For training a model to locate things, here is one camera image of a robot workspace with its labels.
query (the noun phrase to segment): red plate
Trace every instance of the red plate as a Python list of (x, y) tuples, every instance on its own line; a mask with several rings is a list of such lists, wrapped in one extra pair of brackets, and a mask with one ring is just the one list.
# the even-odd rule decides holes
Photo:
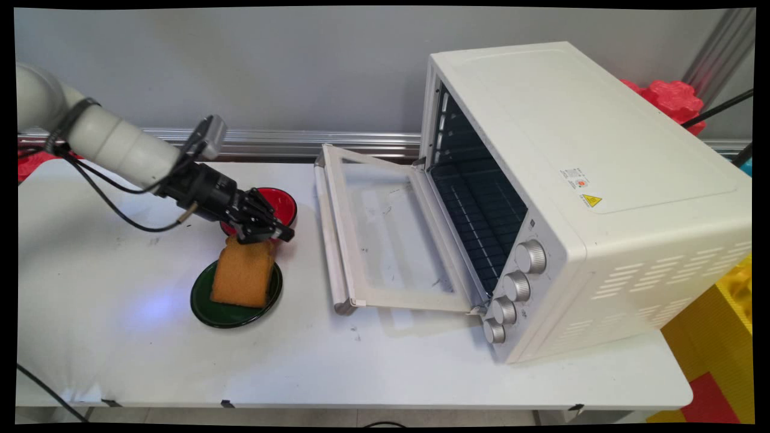
[[(281, 220), (287, 227), (291, 227), (296, 219), (296, 201), (294, 201), (294, 198), (286, 191), (277, 188), (257, 188), (257, 190), (265, 197), (265, 200), (270, 203), (273, 209), (276, 210), (276, 218)], [(222, 227), (222, 231), (225, 232), (227, 236), (232, 236), (236, 233), (236, 230), (228, 223), (220, 221), (219, 226)]]

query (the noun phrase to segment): yellow warning sticker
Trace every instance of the yellow warning sticker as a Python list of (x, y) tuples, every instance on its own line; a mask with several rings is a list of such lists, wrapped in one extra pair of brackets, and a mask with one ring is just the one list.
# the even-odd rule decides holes
[(594, 197), (589, 196), (587, 194), (583, 194), (583, 198), (585, 199), (586, 203), (588, 203), (588, 206), (594, 207), (601, 201), (600, 197)]

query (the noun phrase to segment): warning label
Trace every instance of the warning label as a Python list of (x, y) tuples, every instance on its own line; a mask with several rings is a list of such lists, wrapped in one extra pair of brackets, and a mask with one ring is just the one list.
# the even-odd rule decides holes
[(583, 200), (585, 200), (585, 203), (588, 206), (594, 207), (597, 204), (599, 204), (599, 202), (601, 201), (601, 198), (600, 197), (589, 196), (587, 194), (583, 194)]
[(565, 180), (572, 186), (573, 190), (578, 188), (588, 187), (588, 178), (583, 174), (583, 170), (580, 169), (567, 169), (559, 170)]

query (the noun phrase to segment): yellow foam block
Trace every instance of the yellow foam block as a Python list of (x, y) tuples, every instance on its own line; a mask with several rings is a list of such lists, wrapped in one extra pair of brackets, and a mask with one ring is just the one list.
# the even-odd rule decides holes
[(647, 418), (647, 422), (687, 422), (687, 420), (681, 411), (660, 411)]
[[(741, 423), (753, 424), (751, 272), (749, 255), (661, 331), (687, 380), (711, 373)], [(652, 418), (674, 416), (664, 413)]]

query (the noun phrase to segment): silver knob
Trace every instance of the silver knob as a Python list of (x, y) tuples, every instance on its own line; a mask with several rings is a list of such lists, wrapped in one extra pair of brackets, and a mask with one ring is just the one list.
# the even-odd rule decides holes
[(516, 246), (516, 264), (527, 274), (542, 274), (545, 270), (545, 251), (534, 239)]
[(490, 344), (499, 344), (505, 341), (505, 329), (503, 325), (490, 319), (484, 321), (484, 336)]
[(516, 307), (506, 297), (499, 297), (492, 300), (492, 316), (499, 324), (516, 323)]
[(520, 270), (515, 270), (503, 276), (503, 292), (514, 302), (529, 300), (530, 286), (527, 276)]

